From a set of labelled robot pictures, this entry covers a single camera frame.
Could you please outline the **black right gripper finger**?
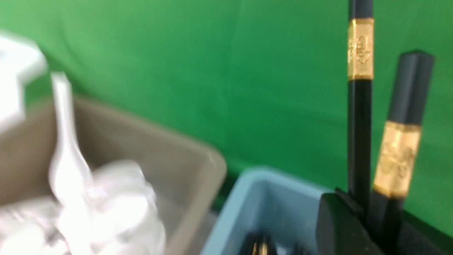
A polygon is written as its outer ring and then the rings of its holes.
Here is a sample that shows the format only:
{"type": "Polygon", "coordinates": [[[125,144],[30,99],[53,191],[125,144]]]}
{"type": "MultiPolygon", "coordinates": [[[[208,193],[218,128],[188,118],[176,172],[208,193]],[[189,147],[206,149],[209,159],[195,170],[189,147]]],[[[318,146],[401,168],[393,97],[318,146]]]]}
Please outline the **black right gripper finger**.
{"type": "Polygon", "coordinates": [[[362,213],[362,207],[341,189],[322,194],[316,225],[318,254],[383,255],[361,223],[362,213]]]}

